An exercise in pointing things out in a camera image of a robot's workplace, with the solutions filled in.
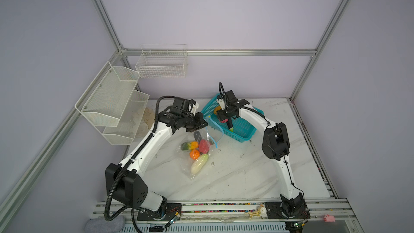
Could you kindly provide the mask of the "dark eggplant toy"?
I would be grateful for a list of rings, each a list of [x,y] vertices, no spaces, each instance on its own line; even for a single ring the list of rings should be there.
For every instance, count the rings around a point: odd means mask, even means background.
[[[234,131],[234,126],[233,126],[233,122],[232,122],[232,118],[228,118],[226,121],[228,130],[233,132]]]

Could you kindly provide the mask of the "red strawberry toy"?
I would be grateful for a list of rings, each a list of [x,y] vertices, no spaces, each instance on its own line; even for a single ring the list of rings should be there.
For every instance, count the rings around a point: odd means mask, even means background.
[[[198,150],[200,153],[207,154],[210,151],[210,143],[206,139],[202,139],[199,143]]]

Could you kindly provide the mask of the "green yellow cucumber toy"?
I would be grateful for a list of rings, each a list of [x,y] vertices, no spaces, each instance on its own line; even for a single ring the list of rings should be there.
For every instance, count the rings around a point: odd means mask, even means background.
[[[192,151],[199,147],[199,143],[197,141],[188,141],[184,142],[180,145],[181,151]]]

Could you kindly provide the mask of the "teal plastic basket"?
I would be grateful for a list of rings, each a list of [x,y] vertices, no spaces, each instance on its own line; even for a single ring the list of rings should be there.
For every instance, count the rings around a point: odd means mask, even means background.
[[[238,142],[249,141],[257,130],[254,126],[252,126],[250,123],[248,123],[246,120],[242,118],[237,118],[236,120],[232,121],[234,130],[231,131],[228,129],[227,124],[221,123],[217,115],[213,113],[215,108],[219,106],[219,104],[217,103],[218,96],[219,94],[216,94],[214,97],[212,97],[210,101],[202,109],[204,118],[207,119],[209,126],[213,129],[222,132],[224,135],[227,135]]]

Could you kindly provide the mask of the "clear zip top bag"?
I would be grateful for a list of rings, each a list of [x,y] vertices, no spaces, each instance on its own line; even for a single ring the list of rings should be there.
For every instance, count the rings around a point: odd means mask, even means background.
[[[177,148],[180,167],[184,175],[194,180],[203,172],[219,148],[224,132],[222,129],[207,126],[188,133]]]

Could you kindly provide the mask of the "orange persimmon toy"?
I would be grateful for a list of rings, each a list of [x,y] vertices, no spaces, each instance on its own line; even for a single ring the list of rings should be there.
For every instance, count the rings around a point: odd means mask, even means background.
[[[189,153],[189,156],[193,159],[193,160],[197,160],[200,157],[201,153],[199,152],[199,150],[194,149]]]

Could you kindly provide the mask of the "white radish toy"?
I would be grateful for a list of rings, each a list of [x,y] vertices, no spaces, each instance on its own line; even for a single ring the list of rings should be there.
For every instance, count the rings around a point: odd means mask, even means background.
[[[199,173],[201,169],[203,168],[203,166],[207,163],[208,159],[209,159],[209,154],[200,155],[200,157],[197,160],[195,160],[193,164],[191,165],[190,172],[193,175],[196,175],[197,173]]]

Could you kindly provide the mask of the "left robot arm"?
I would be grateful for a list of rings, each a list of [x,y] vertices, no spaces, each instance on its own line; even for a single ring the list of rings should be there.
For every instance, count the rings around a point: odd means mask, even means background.
[[[149,190],[143,176],[162,145],[174,133],[184,128],[188,133],[205,128],[207,122],[198,111],[199,104],[194,99],[171,97],[173,103],[163,111],[160,97],[155,106],[153,126],[136,148],[118,164],[109,164],[105,170],[107,200],[105,219],[110,221],[124,210],[146,209],[163,217],[166,210],[166,198]]]

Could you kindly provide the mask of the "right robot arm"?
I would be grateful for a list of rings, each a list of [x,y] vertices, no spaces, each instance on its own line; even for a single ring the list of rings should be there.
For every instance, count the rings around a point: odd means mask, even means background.
[[[219,109],[216,115],[219,121],[228,124],[241,118],[263,134],[262,151],[268,159],[275,162],[280,178],[280,213],[287,219],[295,217],[305,207],[305,194],[296,186],[291,172],[290,140],[286,125],[269,120],[247,100],[238,99],[232,90],[225,91],[222,83],[219,83],[218,88]]]

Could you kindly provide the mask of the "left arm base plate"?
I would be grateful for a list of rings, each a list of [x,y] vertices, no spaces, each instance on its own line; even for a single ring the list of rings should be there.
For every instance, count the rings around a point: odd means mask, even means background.
[[[170,221],[176,214],[182,211],[181,203],[167,203],[161,206],[159,210],[152,211],[149,209],[134,210],[137,221]]]

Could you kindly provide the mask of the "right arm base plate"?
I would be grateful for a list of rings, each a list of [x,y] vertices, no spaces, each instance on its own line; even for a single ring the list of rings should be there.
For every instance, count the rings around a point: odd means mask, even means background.
[[[265,202],[266,214],[272,220],[309,219],[310,213],[304,201],[298,203]]]

